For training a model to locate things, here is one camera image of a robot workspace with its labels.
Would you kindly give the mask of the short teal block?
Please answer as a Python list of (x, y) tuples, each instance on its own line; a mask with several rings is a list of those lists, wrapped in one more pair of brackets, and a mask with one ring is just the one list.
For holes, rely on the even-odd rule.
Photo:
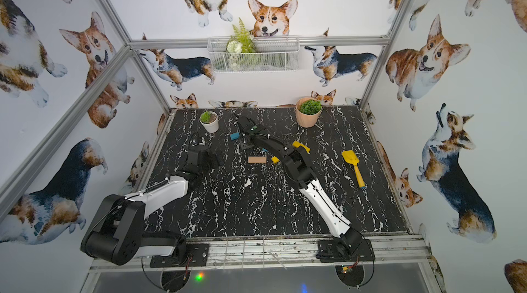
[(230, 134), (231, 141), (235, 141), (236, 139), (239, 139), (239, 138), (240, 138), (239, 132)]

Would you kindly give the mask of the natural wood block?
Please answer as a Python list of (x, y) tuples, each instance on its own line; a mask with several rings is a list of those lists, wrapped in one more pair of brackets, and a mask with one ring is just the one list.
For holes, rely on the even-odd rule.
[(247, 158), (247, 162), (249, 164), (265, 164), (267, 162), (267, 157), (256, 157), (256, 156), (251, 156), (251, 157), (248, 157)]

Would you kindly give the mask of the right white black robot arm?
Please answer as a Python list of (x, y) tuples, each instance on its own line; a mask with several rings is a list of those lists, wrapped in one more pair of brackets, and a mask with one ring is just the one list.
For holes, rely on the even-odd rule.
[(309, 153), (302, 147), (287, 146), (272, 136), (260, 123), (246, 116), (236, 115), (240, 137), (250, 145), (277, 157), (283, 166), (286, 182), (299, 190), (315, 207), (333, 237), (332, 250), (319, 252), (321, 261), (349, 261), (363, 241), (362, 234), (338, 210), (328, 197), (314, 171)]

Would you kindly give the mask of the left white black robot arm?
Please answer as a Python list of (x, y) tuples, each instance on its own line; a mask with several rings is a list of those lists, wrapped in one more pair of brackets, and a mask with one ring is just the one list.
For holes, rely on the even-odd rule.
[(146, 231), (145, 220), (165, 205), (196, 189), (212, 170), (225, 164), (198, 132), (191, 136), (182, 166), (154, 185), (124, 196), (107, 196), (82, 239), (89, 257), (122, 266), (140, 257), (166, 257), (177, 265), (188, 261), (186, 238), (173, 232)]

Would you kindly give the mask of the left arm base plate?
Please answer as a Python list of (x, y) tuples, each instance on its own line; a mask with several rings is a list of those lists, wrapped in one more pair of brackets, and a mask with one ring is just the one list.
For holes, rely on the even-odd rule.
[(151, 268), (203, 267), (207, 265), (209, 244), (187, 244), (177, 247), (169, 256), (154, 256)]

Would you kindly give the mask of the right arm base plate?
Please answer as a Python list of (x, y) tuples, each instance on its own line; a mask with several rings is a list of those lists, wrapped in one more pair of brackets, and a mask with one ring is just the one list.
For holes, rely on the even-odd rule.
[(356, 261), (375, 261), (370, 240), (361, 240), (351, 247), (337, 240), (319, 240), (316, 258), (321, 263), (346, 263)]

